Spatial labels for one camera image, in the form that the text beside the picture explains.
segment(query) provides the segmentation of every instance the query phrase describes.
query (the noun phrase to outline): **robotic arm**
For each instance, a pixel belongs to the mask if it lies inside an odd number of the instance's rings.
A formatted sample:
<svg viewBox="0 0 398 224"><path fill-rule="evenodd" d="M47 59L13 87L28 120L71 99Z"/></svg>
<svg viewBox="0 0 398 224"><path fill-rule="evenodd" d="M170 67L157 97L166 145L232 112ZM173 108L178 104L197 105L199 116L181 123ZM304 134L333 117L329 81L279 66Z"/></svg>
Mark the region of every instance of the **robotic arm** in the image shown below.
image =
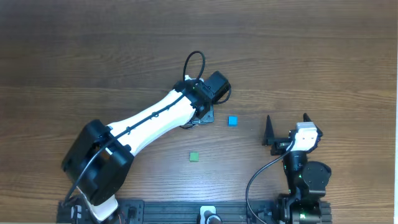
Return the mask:
<svg viewBox="0 0 398 224"><path fill-rule="evenodd" d="M107 126L99 120L88 123L62 162L63 171L74 183L65 202L77 187L98 223L112 219L118 208L114 194L124 183L134 157L167 131L202 119L213 104L230 93L231 85L220 72L206 81L199 77L186 75L163 100L128 119Z"/></svg>

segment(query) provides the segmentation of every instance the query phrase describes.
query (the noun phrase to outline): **green block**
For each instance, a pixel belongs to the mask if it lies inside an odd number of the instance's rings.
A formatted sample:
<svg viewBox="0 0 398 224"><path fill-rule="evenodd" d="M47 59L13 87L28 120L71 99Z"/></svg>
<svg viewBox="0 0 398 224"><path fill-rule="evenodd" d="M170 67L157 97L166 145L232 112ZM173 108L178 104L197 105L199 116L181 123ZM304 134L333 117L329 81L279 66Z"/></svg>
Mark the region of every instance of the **green block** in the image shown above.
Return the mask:
<svg viewBox="0 0 398 224"><path fill-rule="evenodd" d="M189 154L189 161L190 162L199 162L199 152L191 152Z"/></svg>

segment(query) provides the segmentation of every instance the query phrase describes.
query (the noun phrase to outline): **blue cube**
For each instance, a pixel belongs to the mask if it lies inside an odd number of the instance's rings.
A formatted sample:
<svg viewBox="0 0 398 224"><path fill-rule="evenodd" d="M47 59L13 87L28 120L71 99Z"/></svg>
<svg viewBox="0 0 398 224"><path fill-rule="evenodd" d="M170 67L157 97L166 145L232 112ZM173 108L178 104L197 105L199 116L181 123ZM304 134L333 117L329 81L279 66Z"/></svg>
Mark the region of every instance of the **blue cube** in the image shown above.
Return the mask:
<svg viewBox="0 0 398 224"><path fill-rule="evenodd" d="M236 127L238 125L238 117L237 116L229 116L228 117L228 126Z"/></svg>

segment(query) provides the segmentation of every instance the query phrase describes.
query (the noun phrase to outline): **small block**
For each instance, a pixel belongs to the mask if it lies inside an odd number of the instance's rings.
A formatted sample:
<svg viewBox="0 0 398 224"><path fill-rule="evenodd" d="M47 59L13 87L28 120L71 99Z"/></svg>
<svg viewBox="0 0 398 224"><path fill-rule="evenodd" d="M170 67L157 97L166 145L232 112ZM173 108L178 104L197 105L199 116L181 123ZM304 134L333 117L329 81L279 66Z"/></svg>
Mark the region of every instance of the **small block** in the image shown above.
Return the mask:
<svg viewBox="0 0 398 224"><path fill-rule="evenodd" d="M238 117L237 116L229 116L228 117L228 126L235 127L238 125Z"/></svg>
<svg viewBox="0 0 398 224"><path fill-rule="evenodd" d="M190 162L198 162L199 161L199 152L191 152L189 154L189 161Z"/></svg>

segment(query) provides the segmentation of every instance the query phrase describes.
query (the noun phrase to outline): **tabletop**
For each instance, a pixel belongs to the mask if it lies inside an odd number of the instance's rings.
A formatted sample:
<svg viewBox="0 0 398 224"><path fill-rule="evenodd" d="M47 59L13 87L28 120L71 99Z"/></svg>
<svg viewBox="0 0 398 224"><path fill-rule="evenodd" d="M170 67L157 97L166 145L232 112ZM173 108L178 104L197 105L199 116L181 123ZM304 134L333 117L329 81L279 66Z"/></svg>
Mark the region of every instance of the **tabletop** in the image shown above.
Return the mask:
<svg viewBox="0 0 398 224"><path fill-rule="evenodd" d="M266 116L286 137L308 113L324 132L310 160L332 168L333 222L392 223L396 1L5 0L0 30L0 221L54 222L72 184L61 161L82 127L158 102L202 50L203 78L219 70L230 100L214 123L148 145L117 197L243 201L273 158L261 145ZM187 73L200 64L193 57ZM278 163L250 198L286 191Z"/></svg>

